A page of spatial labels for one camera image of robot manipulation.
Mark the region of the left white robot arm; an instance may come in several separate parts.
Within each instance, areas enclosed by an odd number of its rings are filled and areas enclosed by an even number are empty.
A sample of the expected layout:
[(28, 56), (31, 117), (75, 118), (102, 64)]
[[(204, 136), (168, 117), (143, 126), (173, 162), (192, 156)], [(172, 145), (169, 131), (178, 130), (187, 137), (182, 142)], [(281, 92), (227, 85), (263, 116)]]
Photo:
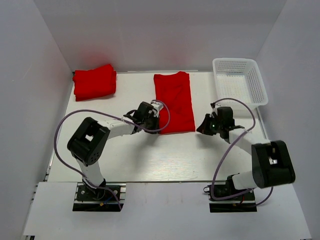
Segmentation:
[(120, 119), (99, 122), (86, 117), (67, 143), (67, 149), (76, 159), (84, 175), (82, 182), (88, 193), (99, 200), (105, 196), (106, 180), (99, 166), (108, 140), (123, 135), (133, 135), (142, 130), (155, 134), (159, 131), (160, 111), (164, 104), (159, 101), (142, 102), (137, 109), (124, 114)]

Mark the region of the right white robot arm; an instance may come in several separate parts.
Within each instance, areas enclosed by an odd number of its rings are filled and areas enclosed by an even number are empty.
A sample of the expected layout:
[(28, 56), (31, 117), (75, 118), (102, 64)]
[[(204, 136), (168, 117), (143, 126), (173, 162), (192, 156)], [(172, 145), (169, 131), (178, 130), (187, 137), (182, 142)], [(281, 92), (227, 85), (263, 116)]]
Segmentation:
[(207, 136), (219, 135), (230, 149), (238, 147), (251, 156), (251, 170), (229, 175), (223, 185), (208, 186), (212, 200), (236, 200), (256, 188), (295, 182), (296, 173), (286, 143), (259, 138), (249, 129), (236, 125), (231, 107), (222, 106), (207, 113), (196, 131)]

